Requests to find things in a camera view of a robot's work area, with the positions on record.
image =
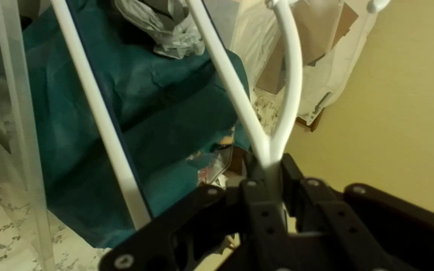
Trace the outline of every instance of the curved white pipe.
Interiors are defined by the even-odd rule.
[[[217,72],[223,80],[227,95],[236,110],[236,115],[245,128],[254,155],[259,160],[260,167],[266,172],[268,181],[277,182],[275,170],[271,169],[275,169],[278,161],[281,160],[286,142],[289,140],[289,136],[292,133],[301,98],[302,83],[301,44],[289,2],[268,2],[268,8],[274,11],[277,23],[281,27],[286,53],[286,95],[283,110],[280,112],[277,130],[272,137],[265,134],[245,95],[245,91],[217,36],[217,32],[212,27],[211,18],[208,17],[202,0],[186,2],[200,30],[200,35],[206,44],[206,48],[212,57],[212,62],[217,66]]]
[[[144,225],[150,222],[150,215],[146,209],[141,193],[128,164],[125,151],[114,131],[110,113],[101,97],[93,71],[87,62],[84,48],[78,38],[78,32],[69,14],[66,0],[51,0],[51,6],[54,9],[57,23],[64,36],[70,59],[76,68],[78,78],[81,81],[85,100],[90,106],[105,151],[108,154],[113,172],[116,175],[119,188],[123,194],[132,225],[135,226],[135,229],[141,229]]]

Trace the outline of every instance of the plastic bag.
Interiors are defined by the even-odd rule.
[[[275,15],[263,0],[205,0],[220,39],[241,57],[253,88],[280,38]]]
[[[205,44],[188,9],[179,0],[113,0],[125,20],[146,32],[155,42],[153,51],[171,59],[203,54]]]

